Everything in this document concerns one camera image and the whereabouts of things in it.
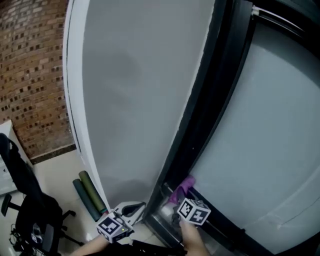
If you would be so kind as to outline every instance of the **office chair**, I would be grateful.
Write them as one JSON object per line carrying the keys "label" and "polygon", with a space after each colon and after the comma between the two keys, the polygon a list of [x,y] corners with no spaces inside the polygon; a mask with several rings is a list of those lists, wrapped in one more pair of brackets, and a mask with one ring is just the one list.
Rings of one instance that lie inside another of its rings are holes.
{"label": "office chair", "polygon": [[82,246],[82,242],[62,231],[67,230],[63,226],[64,219],[69,215],[76,216],[76,213],[68,210],[63,214],[58,202],[42,192],[31,167],[20,157],[17,145],[3,133],[0,133],[0,155],[17,190],[26,195],[22,205],[18,206],[11,203],[11,195],[6,194],[1,206],[4,216],[8,208],[18,211],[15,229],[20,236],[45,255],[58,255],[62,237]]}

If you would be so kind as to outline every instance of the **rolled yoga mat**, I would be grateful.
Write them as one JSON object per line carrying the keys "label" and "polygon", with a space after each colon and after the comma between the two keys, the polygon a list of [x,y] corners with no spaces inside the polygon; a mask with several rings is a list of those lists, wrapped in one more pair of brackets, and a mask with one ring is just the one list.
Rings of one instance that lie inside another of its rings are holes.
{"label": "rolled yoga mat", "polygon": [[87,194],[85,187],[82,184],[81,180],[77,178],[72,183],[73,183],[76,191],[78,192],[84,206],[86,207],[88,212],[91,214],[94,221],[97,222],[101,217],[101,213],[98,212],[98,210],[96,209],[94,204],[91,202],[91,199],[90,199],[89,195]]}
{"label": "rolled yoga mat", "polygon": [[92,180],[90,179],[89,174],[83,170],[79,172],[79,177],[82,181],[82,184],[88,193],[89,197],[91,198],[91,201],[93,202],[95,208],[100,212],[104,213],[107,211],[107,207],[102,201],[100,195],[98,194],[98,191],[95,188],[95,185],[93,184]]}

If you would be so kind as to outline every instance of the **tiled floor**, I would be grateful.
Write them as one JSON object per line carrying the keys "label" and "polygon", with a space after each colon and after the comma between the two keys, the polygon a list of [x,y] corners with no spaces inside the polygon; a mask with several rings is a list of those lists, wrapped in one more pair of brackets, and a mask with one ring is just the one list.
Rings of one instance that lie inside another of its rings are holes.
{"label": "tiled floor", "polygon": [[[54,157],[34,166],[34,171],[42,191],[54,197],[60,204],[63,212],[73,210],[77,214],[76,217],[69,216],[64,221],[63,224],[68,227],[65,233],[79,241],[88,242],[98,235],[96,223],[91,218],[72,184],[72,181],[79,177],[78,173],[82,170],[85,170],[85,167],[76,151]],[[21,205],[23,195],[15,192],[12,194],[11,201],[12,203]],[[19,255],[19,253],[14,252],[9,242],[11,224],[15,223],[17,213],[16,210],[9,209],[6,217],[0,214],[1,256]],[[133,228],[135,233],[131,234],[130,237],[124,238],[120,243],[126,244],[131,240],[138,240],[153,245],[164,246],[144,224],[137,223]],[[63,255],[68,255],[77,247],[78,245],[64,238],[59,243],[59,251]]]}

